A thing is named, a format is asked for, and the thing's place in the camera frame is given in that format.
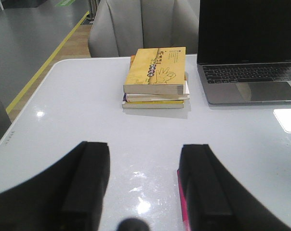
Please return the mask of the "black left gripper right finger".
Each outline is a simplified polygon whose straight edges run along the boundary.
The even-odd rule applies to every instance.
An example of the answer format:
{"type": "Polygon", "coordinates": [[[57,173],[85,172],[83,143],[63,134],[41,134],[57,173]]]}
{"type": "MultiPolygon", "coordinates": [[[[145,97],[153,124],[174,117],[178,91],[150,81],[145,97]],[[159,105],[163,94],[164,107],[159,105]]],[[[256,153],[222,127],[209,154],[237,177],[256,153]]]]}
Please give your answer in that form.
{"type": "Polygon", "coordinates": [[[291,231],[291,148],[182,147],[179,172],[193,231],[291,231]]]}

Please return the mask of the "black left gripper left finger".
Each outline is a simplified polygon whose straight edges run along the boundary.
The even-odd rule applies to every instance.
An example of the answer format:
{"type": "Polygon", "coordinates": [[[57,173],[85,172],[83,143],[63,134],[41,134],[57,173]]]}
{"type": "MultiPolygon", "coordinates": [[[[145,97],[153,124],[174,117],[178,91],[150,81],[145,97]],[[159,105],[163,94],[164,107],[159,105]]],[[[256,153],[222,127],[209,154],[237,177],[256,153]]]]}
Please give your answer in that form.
{"type": "Polygon", "coordinates": [[[31,179],[0,193],[0,231],[96,231],[109,147],[83,141],[31,179]]]}

